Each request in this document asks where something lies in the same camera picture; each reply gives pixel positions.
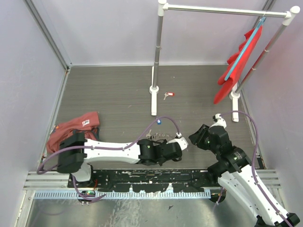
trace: red towel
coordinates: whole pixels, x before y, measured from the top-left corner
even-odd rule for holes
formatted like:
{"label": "red towel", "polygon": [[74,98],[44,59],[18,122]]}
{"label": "red towel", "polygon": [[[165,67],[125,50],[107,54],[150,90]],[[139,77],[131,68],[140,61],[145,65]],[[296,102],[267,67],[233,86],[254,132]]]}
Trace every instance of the red towel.
{"label": "red towel", "polygon": [[233,70],[233,72],[231,73],[231,76],[227,79],[227,81],[225,81],[225,76],[227,75],[229,69],[232,67],[233,63],[235,62],[235,60],[237,59],[237,57],[239,56],[239,54],[241,53],[242,48],[244,47],[244,45],[246,44],[246,42],[248,41],[248,39],[250,38],[251,34],[253,33],[254,29],[250,30],[249,32],[247,32],[245,34],[245,41],[239,46],[239,51],[237,53],[235,53],[233,56],[231,56],[228,60],[227,63],[229,64],[229,66],[227,67],[226,72],[219,78],[218,80],[218,84],[219,85],[223,85],[223,87],[219,90],[219,92],[216,94],[216,96],[214,97],[214,104],[219,103],[220,101],[222,101],[222,99],[224,99],[232,90],[232,87],[238,82],[242,71],[244,70],[244,67],[250,57],[250,54],[252,53],[252,51],[254,50],[261,34],[262,34],[262,26],[259,28],[259,30],[257,31],[257,33],[255,34],[254,38],[252,39],[252,41],[250,42],[249,46],[247,47],[246,51],[244,52],[244,54],[242,55],[241,59],[239,60],[237,66],[235,67],[235,69]]}
{"label": "red towel", "polygon": [[54,153],[59,150],[60,143],[73,135],[73,131],[80,130],[85,132],[85,138],[97,140],[96,133],[100,125],[97,112],[86,113],[81,117],[74,118],[69,122],[55,126],[46,144],[47,152]]}

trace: white connector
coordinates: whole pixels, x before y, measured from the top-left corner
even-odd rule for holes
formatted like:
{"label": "white connector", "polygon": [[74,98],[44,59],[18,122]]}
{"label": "white connector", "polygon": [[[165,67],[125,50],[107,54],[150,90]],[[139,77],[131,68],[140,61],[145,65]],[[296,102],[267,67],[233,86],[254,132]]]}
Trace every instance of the white connector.
{"label": "white connector", "polygon": [[179,138],[179,139],[182,137],[181,133],[176,133],[176,135],[177,135],[177,138]]}

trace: gray floor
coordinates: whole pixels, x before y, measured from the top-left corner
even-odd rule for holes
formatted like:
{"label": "gray floor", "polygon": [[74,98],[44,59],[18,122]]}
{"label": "gray floor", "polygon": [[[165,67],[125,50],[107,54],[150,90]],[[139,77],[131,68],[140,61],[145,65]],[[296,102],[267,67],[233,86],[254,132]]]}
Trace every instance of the gray floor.
{"label": "gray floor", "polygon": [[229,194],[213,210],[208,199],[34,200],[27,227],[252,227],[251,215]]}
{"label": "gray floor", "polygon": [[[212,124],[212,116],[231,110],[227,97],[213,104],[218,78],[226,66],[161,66],[159,72],[158,116],[169,115],[177,121],[183,136],[196,132],[205,123]],[[66,122],[86,112],[98,111],[100,138],[106,142],[130,142],[136,139],[155,118],[151,116],[151,66],[73,67],[67,80],[57,122]],[[174,97],[163,100],[165,92]],[[253,145],[246,119],[240,122],[225,118],[227,131],[235,146],[250,157]],[[173,136],[171,122],[163,120],[154,125],[151,133]],[[162,168],[207,168],[215,163],[210,151],[190,145],[181,162],[166,162]],[[151,168],[118,162],[102,162],[94,168]]]}

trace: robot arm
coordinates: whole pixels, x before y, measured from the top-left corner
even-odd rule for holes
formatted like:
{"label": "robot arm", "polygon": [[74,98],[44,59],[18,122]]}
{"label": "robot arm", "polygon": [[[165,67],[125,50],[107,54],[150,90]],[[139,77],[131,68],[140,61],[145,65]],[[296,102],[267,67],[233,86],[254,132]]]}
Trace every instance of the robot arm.
{"label": "robot arm", "polygon": [[60,144],[60,149],[85,146],[84,149],[73,149],[59,154],[57,172],[72,174],[77,182],[85,182],[91,179],[93,162],[98,161],[121,161],[130,164],[143,164],[146,166],[168,161],[180,161],[182,151],[188,143],[184,137],[170,141],[164,140],[155,145],[148,139],[139,140],[136,144],[124,150],[112,150],[111,148],[125,148],[131,143],[108,143],[85,139],[84,133],[76,133]]}
{"label": "robot arm", "polygon": [[[265,191],[269,201],[265,198],[256,184],[251,168],[251,160],[246,153],[229,140],[225,120],[220,114],[214,116],[212,126],[202,125],[193,135],[189,136],[190,141],[198,148],[212,151],[218,160],[210,166],[208,178],[211,182],[218,182],[242,205],[242,207],[256,221],[256,227],[286,227],[286,222],[281,215],[296,226],[300,220],[294,213],[288,213],[271,195],[266,186],[258,177],[258,184]],[[279,214],[271,206],[273,203]]]}

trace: blue hanger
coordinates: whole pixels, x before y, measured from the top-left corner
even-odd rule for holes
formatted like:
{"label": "blue hanger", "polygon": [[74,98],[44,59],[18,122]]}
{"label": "blue hanger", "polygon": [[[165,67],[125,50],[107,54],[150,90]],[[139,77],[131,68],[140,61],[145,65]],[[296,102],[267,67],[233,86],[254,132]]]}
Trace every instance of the blue hanger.
{"label": "blue hanger", "polygon": [[258,25],[256,26],[255,30],[252,32],[250,38],[248,39],[248,41],[246,42],[246,44],[244,45],[241,53],[239,54],[239,56],[237,57],[236,61],[234,62],[234,64],[232,65],[231,69],[229,70],[229,72],[227,73],[227,75],[225,76],[224,80],[227,81],[227,79],[231,76],[232,71],[235,69],[235,67],[237,66],[237,64],[239,63],[242,55],[244,54],[244,52],[246,51],[247,47],[249,46],[249,44],[251,43],[252,39],[255,37],[257,31],[259,30],[259,28],[261,27],[261,25],[264,23],[266,17],[262,17],[262,19],[259,21]]}

